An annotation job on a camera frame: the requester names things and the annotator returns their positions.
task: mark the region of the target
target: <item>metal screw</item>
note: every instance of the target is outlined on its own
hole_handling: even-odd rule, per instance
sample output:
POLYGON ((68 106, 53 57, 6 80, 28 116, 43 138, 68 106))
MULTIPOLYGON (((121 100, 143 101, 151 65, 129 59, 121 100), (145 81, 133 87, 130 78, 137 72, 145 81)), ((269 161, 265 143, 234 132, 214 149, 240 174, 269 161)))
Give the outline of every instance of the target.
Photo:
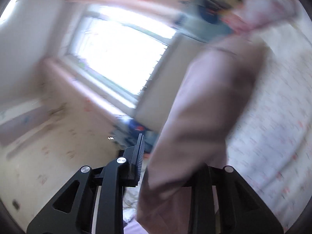
POLYGON ((126 161, 127 159, 124 157, 117 158, 117 163, 125 163, 126 161))
POLYGON ((232 173, 234 171, 232 166, 226 166, 224 169, 227 173, 232 173))
POLYGON ((90 167, 89 166, 84 166, 84 167, 81 167, 81 172, 82 173, 88 173, 90 171, 90 167))

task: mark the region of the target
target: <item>black mount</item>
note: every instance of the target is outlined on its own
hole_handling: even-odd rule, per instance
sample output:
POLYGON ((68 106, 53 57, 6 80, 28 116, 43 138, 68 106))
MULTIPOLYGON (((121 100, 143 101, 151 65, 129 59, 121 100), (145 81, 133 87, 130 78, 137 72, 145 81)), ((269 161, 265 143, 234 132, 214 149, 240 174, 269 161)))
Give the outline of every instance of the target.
MULTIPOLYGON (((91 233, 99 186, 95 234, 123 234, 123 188, 138 185, 143 153, 140 134, 136 146, 108 165, 82 167, 35 216, 27 234, 91 233)), ((217 188, 222 234, 284 233, 273 213, 231 166, 203 166, 184 186, 192 188, 189 234, 216 233, 212 186, 217 188)))

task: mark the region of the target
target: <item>bed sheet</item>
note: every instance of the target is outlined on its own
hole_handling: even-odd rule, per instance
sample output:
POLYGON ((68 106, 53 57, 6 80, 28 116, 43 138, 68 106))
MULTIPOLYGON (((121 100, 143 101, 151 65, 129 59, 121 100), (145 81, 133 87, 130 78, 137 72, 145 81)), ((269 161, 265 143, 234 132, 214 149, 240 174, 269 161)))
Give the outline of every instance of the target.
POLYGON ((312 23, 259 33, 271 48, 249 105, 227 141, 228 163, 287 231, 312 196, 312 23))

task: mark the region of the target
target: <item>beige sleeve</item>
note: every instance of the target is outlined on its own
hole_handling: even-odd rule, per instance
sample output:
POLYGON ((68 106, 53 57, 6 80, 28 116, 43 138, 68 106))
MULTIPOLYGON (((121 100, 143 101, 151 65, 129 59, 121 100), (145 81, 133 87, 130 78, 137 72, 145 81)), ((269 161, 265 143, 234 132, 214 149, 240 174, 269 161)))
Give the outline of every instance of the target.
POLYGON ((225 138, 248 102, 266 47, 231 36, 190 65, 143 178, 138 222, 149 234, 187 233, 190 189, 203 164, 226 165, 225 138))

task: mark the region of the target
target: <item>bright window light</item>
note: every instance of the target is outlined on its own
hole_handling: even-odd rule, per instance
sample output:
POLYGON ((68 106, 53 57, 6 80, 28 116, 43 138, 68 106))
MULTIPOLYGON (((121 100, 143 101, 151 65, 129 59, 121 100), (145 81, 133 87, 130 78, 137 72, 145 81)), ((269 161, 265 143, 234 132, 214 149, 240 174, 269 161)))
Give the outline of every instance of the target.
POLYGON ((6 6, 6 8, 4 9, 1 17, 0 17, 0 25, 9 18, 9 16, 12 14, 13 9, 15 7, 17 0, 11 0, 8 5, 6 6))
POLYGON ((113 21, 133 24, 167 39, 171 39, 176 32, 159 21, 121 8, 101 6, 100 13, 109 16, 113 21))
POLYGON ((134 102, 176 31, 120 8, 101 6, 99 12, 108 18, 85 17, 70 53, 92 76, 134 102))
POLYGON ((75 56, 133 95, 146 84, 167 46, 114 21, 92 19, 75 56))

